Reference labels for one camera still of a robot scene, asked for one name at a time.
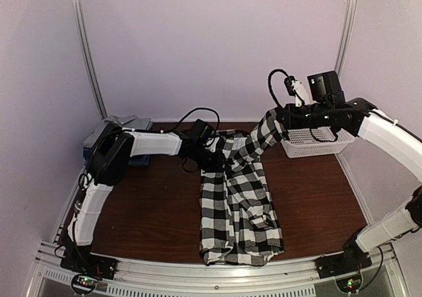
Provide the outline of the black white checkered shirt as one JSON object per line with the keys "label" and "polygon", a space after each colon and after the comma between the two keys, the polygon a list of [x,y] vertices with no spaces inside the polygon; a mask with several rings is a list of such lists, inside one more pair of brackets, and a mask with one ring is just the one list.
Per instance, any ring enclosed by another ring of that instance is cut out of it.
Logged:
{"label": "black white checkered shirt", "polygon": [[212,152],[225,160],[222,172],[200,173],[200,256],[205,265],[260,267],[285,251],[261,156],[284,137],[275,109],[247,133],[218,131]]}

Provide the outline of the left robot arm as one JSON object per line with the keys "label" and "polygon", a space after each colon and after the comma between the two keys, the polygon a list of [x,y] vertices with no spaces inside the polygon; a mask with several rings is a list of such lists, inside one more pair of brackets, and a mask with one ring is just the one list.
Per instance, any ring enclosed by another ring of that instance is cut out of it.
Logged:
{"label": "left robot arm", "polygon": [[80,273],[89,273],[95,266],[94,257],[80,247],[92,244],[94,230],[103,205],[113,188],[127,171],[134,156],[167,155],[191,159],[200,170],[221,172],[225,167],[223,152],[212,150],[215,130],[198,120],[187,130],[154,131],[105,126],[89,151],[82,173],[82,199],[76,202],[75,213],[68,227],[68,237],[77,247],[69,254],[70,264]]}

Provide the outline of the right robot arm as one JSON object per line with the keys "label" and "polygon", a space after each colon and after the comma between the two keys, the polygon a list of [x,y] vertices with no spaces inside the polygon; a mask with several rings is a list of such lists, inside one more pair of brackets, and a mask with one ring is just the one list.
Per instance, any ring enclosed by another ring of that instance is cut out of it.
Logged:
{"label": "right robot arm", "polygon": [[359,188],[375,210],[377,221],[356,232],[338,257],[350,272],[363,256],[383,244],[421,229],[421,139],[363,98],[348,102],[276,108],[285,130],[331,127],[344,129],[369,146],[346,159]]}

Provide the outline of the white plastic basket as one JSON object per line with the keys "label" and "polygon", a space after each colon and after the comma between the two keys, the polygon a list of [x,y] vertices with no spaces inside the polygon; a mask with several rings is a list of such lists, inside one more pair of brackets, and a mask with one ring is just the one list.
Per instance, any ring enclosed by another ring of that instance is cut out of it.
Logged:
{"label": "white plastic basket", "polygon": [[292,129],[287,134],[289,139],[281,145],[289,158],[338,154],[355,140],[347,131],[333,134],[329,127]]}

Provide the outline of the folded blue plaid shirt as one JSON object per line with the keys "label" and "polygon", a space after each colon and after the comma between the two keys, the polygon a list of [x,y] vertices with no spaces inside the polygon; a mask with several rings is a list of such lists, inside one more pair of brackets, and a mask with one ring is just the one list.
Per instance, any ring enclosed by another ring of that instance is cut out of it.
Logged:
{"label": "folded blue plaid shirt", "polygon": [[[82,150],[83,158],[85,159],[85,163],[87,163],[89,156],[90,156],[90,149],[84,147]],[[141,166],[148,166],[150,162],[150,156],[149,155],[138,155],[131,157],[129,159],[128,165],[134,166],[134,167],[141,167]]]}

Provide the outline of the right circuit board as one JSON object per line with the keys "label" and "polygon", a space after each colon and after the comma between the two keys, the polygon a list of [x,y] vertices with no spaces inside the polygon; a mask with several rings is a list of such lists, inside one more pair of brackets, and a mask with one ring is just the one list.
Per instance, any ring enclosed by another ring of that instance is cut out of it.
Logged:
{"label": "right circuit board", "polygon": [[360,290],[363,284],[361,276],[354,275],[336,279],[336,286],[338,290],[344,294],[353,294]]}

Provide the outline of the circuit board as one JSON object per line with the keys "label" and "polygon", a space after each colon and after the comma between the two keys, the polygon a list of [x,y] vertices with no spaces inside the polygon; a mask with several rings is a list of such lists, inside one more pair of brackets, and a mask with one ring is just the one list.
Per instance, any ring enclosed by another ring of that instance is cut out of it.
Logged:
{"label": "circuit board", "polygon": [[361,276],[354,275],[336,279],[336,286],[338,290],[344,294],[353,294],[360,290],[363,284]]}
{"label": "circuit board", "polygon": [[96,289],[98,283],[97,278],[77,274],[71,279],[71,288],[77,294],[89,294]]}

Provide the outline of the left circuit board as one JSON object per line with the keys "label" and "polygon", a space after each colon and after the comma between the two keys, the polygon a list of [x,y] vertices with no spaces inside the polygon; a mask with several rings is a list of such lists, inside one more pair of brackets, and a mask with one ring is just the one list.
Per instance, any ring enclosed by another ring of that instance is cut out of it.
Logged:
{"label": "left circuit board", "polygon": [[97,278],[77,274],[71,279],[71,288],[77,294],[89,294],[96,289],[98,283]]}

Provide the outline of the right aluminium frame post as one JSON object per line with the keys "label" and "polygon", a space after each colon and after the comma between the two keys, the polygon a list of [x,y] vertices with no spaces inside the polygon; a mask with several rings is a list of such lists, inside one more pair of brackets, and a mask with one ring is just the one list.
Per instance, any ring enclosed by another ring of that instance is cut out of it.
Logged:
{"label": "right aluminium frame post", "polygon": [[355,16],[357,12],[358,0],[346,0],[346,9],[344,13],[344,21],[342,25],[342,33],[336,56],[335,68],[338,76],[342,75],[344,65],[346,63],[347,49],[351,40]]}

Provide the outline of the aluminium frame post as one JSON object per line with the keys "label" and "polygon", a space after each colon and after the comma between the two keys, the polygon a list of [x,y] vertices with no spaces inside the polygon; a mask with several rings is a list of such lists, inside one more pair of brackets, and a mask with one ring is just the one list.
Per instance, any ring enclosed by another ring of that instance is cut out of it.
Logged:
{"label": "aluminium frame post", "polygon": [[344,21],[342,25],[342,33],[336,56],[335,68],[338,76],[342,75],[344,65],[346,63],[347,49],[351,40],[355,16],[357,12],[358,0],[346,0],[346,9],[344,13]]}
{"label": "aluminium frame post", "polygon": [[100,90],[98,83],[98,77],[96,74],[96,69],[94,65],[94,60],[92,52],[90,49],[90,43],[88,38],[88,32],[86,29],[86,21],[84,18],[84,10],[82,0],[71,0],[73,4],[73,10],[76,20],[76,31],[78,32],[78,37],[80,40],[80,46],[82,51],[82,58],[86,67],[86,72],[88,75],[88,81],[90,83],[90,88],[94,97],[94,103],[97,107],[97,110],[102,119],[107,117],[106,105]]}

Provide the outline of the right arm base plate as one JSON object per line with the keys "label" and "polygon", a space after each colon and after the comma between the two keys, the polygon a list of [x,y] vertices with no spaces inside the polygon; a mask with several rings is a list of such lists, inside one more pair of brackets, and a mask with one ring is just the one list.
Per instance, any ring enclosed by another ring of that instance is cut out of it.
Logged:
{"label": "right arm base plate", "polygon": [[320,279],[358,272],[371,265],[372,261],[368,253],[356,257],[350,251],[323,255],[315,260],[315,267]]}

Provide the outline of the aluminium front rail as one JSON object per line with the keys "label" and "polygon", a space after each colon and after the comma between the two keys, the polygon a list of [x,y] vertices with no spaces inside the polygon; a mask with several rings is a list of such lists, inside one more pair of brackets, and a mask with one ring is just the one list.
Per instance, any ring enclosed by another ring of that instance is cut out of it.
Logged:
{"label": "aluminium front rail", "polygon": [[[56,241],[41,241],[30,268],[23,296],[80,296],[71,288],[75,272],[60,268]],[[315,266],[318,256],[271,261],[264,267],[161,263],[118,258],[112,280],[103,279],[87,296],[410,296],[396,252],[384,245],[370,254],[372,266],[363,269],[363,286],[357,294],[342,292],[338,277],[319,276]]]}

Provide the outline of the left aluminium frame post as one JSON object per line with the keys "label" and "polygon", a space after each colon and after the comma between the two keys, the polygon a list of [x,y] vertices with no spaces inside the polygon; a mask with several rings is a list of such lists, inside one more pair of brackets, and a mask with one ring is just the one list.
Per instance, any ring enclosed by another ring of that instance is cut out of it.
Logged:
{"label": "left aluminium frame post", "polygon": [[97,110],[102,119],[107,117],[106,105],[100,90],[98,83],[98,77],[96,74],[96,69],[94,65],[94,60],[92,52],[90,49],[90,43],[88,38],[88,32],[86,29],[86,21],[84,18],[84,10],[82,0],[71,0],[73,4],[73,10],[76,20],[76,31],[78,32],[78,37],[80,40],[80,46],[82,51],[82,58],[86,67],[86,72],[88,75],[88,81],[90,83],[90,88],[94,97],[94,103],[97,107]]}

